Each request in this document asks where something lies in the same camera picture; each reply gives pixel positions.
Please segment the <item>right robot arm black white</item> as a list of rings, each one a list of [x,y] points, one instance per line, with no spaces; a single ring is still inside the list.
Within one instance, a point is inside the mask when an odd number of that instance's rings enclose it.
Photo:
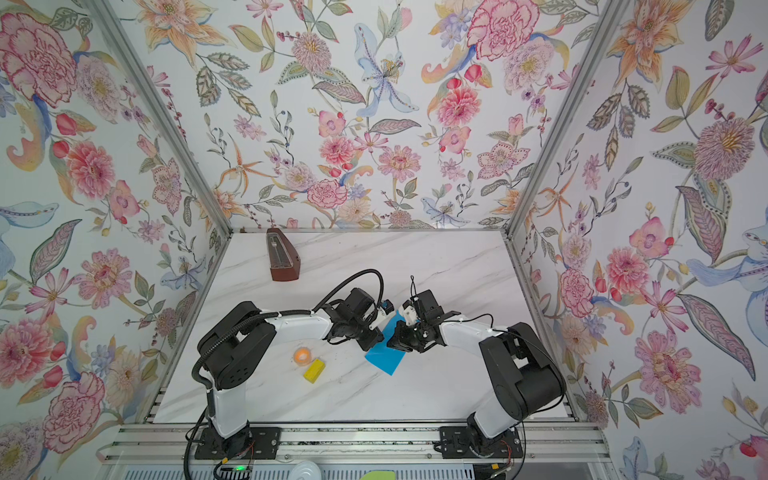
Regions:
[[[443,309],[429,290],[407,300],[398,314],[389,348],[425,353],[452,347],[483,361],[493,395],[467,418],[467,441],[473,448],[490,447],[530,415],[564,398],[563,375],[531,325],[519,322],[500,329],[482,324],[478,317]]]

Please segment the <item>blue square paper sheet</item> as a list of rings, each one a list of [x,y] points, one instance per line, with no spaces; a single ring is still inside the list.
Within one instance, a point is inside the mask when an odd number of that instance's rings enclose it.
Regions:
[[[395,333],[397,323],[402,319],[403,317],[399,313],[396,313],[394,317],[389,320],[383,330],[383,341],[376,344],[365,355],[365,360],[369,364],[390,376],[395,373],[405,356],[403,351],[390,348],[387,345],[387,342],[393,337]]]

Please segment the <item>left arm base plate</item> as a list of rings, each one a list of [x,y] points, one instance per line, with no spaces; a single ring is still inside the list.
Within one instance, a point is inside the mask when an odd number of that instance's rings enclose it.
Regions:
[[[224,439],[213,427],[202,430],[201,444],[194,452],[195,460],[274,460],[280,444],[279,427],[246,427]]]

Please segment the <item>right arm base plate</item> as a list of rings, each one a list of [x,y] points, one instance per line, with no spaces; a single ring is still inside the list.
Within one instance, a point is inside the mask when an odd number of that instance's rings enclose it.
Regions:
[[[433,449],[443,459],[521,459],[523,443],[515,428],[487,438],[469,426],[439,428],[439,438]]]

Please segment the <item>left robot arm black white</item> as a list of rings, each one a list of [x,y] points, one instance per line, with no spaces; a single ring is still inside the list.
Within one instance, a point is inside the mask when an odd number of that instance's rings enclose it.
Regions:
[[[191,377],[206,392],[205,418],[221,440],[249,426],[245,384],[269,347],[304,340],[353,341],[367,352],[383,341],[381,326],[392,318],[391,301],[376,301],[360,288],[313,310],[262,311],[237,304],[198,342]]]

